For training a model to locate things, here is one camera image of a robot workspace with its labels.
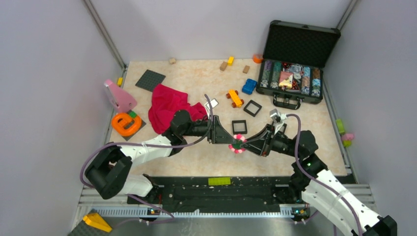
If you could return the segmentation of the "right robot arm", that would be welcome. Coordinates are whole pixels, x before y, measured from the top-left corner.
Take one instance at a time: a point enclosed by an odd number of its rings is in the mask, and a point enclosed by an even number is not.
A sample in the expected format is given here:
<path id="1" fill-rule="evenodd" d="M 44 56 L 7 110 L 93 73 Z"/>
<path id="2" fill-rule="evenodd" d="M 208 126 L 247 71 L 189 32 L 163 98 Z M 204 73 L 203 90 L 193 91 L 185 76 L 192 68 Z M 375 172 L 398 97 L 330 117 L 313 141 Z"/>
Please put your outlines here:
<path id="1" fill-rule="evenodd" d="M 268 154 L 275 151 L 295 158 L 288 195 L 295 203 L 305 202 L 325 216 L 346 236 L 396 236 L 398 225 L 389 215 L 382 217 L 352 194 L 316 155 L 311 131 L 298 127 L 293 139 L 272 125 L 251 137 L 235 134 L 240 149 Z"/>

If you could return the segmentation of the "pink flower brooch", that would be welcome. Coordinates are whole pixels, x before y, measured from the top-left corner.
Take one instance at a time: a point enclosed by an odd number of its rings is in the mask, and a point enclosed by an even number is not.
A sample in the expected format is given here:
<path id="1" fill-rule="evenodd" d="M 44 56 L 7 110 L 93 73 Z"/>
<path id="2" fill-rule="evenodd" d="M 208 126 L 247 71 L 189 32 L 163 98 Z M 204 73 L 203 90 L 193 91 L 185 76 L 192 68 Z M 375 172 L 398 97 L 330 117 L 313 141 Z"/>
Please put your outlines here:
<path id="1" fill-rule="evenodd" d="M 243 153 L 246 149 L 243 144 L 247 142 L 246 138 L 242 134 L 233 135 L 233 143 L 228 145 L 228 148 L 235 154 Z"/>

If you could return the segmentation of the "magenta garment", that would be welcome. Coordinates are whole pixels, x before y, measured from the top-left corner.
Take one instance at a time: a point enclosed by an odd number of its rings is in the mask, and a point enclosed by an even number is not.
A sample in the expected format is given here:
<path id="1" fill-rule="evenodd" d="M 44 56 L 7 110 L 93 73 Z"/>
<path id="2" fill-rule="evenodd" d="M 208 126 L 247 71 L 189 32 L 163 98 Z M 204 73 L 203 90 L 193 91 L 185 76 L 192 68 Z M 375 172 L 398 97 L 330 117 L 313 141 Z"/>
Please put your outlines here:
<path id="1" fill-rule="evenodd" d="M 148 118 L 155 133 L 165 132 L 170 127 L 174 114 L 179 110 L 188 111 L 192 121 L 203 119 L 207 115 L 200 102 L 194 105 L 188 102 L 187 93 L 158 84 L 152 92 L 151 108 L 148 111 Z"/>

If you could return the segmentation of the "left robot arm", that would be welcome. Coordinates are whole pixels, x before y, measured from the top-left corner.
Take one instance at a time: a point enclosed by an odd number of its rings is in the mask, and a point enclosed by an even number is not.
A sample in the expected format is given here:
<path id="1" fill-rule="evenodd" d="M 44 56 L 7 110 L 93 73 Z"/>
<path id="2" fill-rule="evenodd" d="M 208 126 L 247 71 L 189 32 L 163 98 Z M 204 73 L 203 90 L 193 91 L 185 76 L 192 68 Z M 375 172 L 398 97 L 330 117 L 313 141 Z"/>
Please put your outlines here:
<path id="1" fill-rule="evenodd" d="M 134 176 L 130 170 L 157 158 L 178 154 L 203 139 L 211 144 L 235 144 L 233 135 L 221 125 L 217 115 L 207 120 L 192 121 L 186 110 L 177 111 L 170 127 L 155 138 L 141 143 L 110 142 L 94 152 L 81 170 L 81 180 L 95 188 L 102 199 L 119 193 L 134 194 L 145 203 L 157 199 L 158 191 L 144 175 Z"/>

